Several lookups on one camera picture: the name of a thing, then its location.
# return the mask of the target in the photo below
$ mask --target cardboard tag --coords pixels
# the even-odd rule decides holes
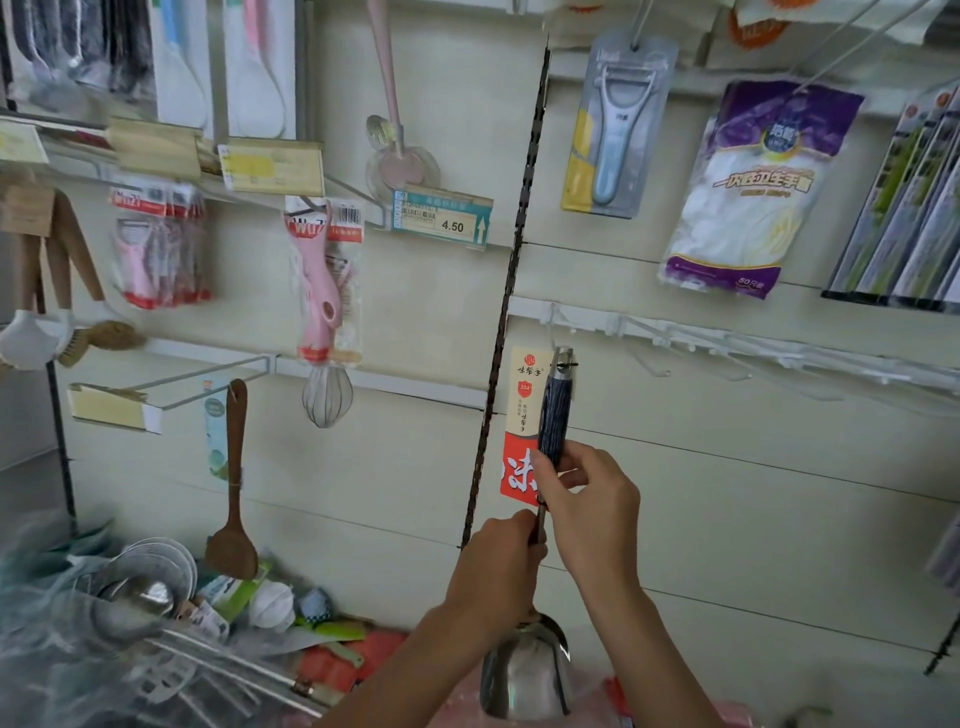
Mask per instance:
[[[224,182],[234,192],[324,195],[319,142],[231,137],[219,151]]]
[[[513,347],[510,350],[510,396],[500,464],[500,494],[530,505],[537,505],[537,481],[530,464],[530,450],[537,448],[543,392],[552,361],[553,352],[549,349]]]
[[[229,483],[227,469],[227,390],[216,392],[229,385],[225,376],[204,381],[204,424],[206,426],[206,459],[210,474],[225,484]]]
[[[33,124],[0,121],[0,159],[49,164],[47,150]]]
[[[76,383],[67,387],[67,397],[75,420],[161,433],[163,410],[148,404],[142,392]]]
[[[493,200],[445,189],[407,185],[394,191],[394,229],[487,247]]]
[[[4,198],[3,232],[49,237],[54,219],[57,190],[15,184]]]
[[[175,180],[199,180],[203,172],[197,140],[202,133],[174,124],[114,117],[107,139],[124,169]]]

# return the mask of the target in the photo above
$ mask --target wooden spatula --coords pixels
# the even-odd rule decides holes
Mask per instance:
[[[227,390],[227,470],[229,515],[227,525],[206,543],[206,562],[234,579],[253,579],[258,565],[256,548],[240,521],[240,484],[243,480],[243,434],[247,424],[247,383],[235,379]]]

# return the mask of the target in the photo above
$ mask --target plastic bag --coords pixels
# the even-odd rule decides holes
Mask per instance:
[[[820,85],[727,86],[660,279],[765,299],[862,103]]]
[[[204,271],[204,197],[192,184],[131,177],[113,187],[121,210],[113,229],[114,277],[137,308],[209,301]]]

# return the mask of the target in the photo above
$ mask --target purple package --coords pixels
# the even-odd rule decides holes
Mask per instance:
[[[765,299],[863,97],[789,81],[727,86],[660,279]]]

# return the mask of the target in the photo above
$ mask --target stainless steel scoop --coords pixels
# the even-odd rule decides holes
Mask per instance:
[[[480,706],[501,720],[548,720],[571,711],[570,653],[564,631],[547,615],[520,624],[483,661]]]

